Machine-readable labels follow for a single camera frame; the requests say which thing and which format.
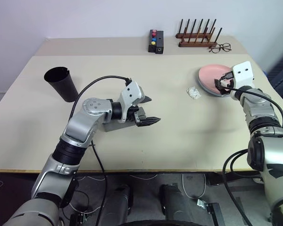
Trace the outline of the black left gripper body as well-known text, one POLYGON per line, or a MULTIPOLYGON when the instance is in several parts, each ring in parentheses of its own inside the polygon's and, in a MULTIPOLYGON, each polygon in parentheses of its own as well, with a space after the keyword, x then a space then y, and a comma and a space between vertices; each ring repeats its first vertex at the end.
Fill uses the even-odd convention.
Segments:
POLYGON ((146 120, 146 113, 142 107, 131 106, 127 111, 127 122, 132 122, 134 125, 142 125, 146 120))

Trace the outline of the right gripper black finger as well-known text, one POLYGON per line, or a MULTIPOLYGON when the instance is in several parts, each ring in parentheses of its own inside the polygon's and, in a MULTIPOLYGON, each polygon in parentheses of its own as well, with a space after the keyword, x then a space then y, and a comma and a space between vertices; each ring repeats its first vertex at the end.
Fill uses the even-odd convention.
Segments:
POLYGON ((230 91, 222 86, 221 81, 214 79, 214 84, 217 90, 220 92, 220 95, 229 95, 230 91))

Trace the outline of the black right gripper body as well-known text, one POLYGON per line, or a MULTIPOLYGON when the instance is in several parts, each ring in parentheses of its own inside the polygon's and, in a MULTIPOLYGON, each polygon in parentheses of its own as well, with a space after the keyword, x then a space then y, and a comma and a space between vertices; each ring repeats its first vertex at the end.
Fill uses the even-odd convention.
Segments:
POLYGON ((228 88, 234 87, 234 75, 233 72, 227 72, 225 73, 220 79, 219 79, 219 90, 228 90, 228 88))

